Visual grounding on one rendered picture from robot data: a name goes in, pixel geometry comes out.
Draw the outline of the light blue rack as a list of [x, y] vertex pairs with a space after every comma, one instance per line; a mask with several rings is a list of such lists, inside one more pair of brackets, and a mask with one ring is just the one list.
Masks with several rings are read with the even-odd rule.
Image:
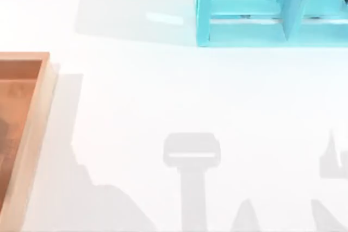
[[348, 47], [348, 0], [195, 0], [200, 47]]

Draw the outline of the shallow salmon-coloured box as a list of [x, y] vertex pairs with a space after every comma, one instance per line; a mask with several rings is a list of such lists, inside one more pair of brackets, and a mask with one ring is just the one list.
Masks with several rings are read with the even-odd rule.
[[57, 71], [48, 52], [0, 52], [0, 232], [20, 232]]

